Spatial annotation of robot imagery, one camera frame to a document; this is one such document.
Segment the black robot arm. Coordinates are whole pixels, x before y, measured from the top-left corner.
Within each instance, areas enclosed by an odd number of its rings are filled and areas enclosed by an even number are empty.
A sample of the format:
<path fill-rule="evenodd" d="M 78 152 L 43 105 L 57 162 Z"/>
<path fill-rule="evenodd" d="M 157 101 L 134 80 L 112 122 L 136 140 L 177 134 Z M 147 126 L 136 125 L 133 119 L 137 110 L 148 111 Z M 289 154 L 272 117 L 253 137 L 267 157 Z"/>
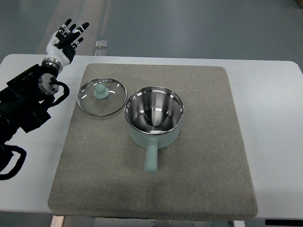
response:
<path fill-rule="evenodd" d="M 60 104 L 70 93 L 57 80 L 62 64 L 46 57 L 20 73 L 0 92 L 0 144 L 3 146 L 21 128 L 28 133 L 39 128 L 51 116 L 48 109 Z"/>

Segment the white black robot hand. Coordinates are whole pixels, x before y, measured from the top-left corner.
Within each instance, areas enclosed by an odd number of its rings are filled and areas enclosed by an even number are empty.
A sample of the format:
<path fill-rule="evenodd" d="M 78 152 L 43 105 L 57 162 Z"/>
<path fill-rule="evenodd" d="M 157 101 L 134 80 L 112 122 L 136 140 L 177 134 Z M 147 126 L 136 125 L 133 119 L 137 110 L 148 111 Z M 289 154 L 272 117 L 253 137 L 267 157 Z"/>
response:
<path fill-rule="evenodd" d="M 69 65 L 76 53 L 76 49 L 83 41 L 81 35 L 89 27 L 89 22 L 80 26 L 71 24 L 72 19 L 67 19 L 60 28 L 53 33 L 46 46 L 46 59 L 55 60 L 60 67 Z"/>

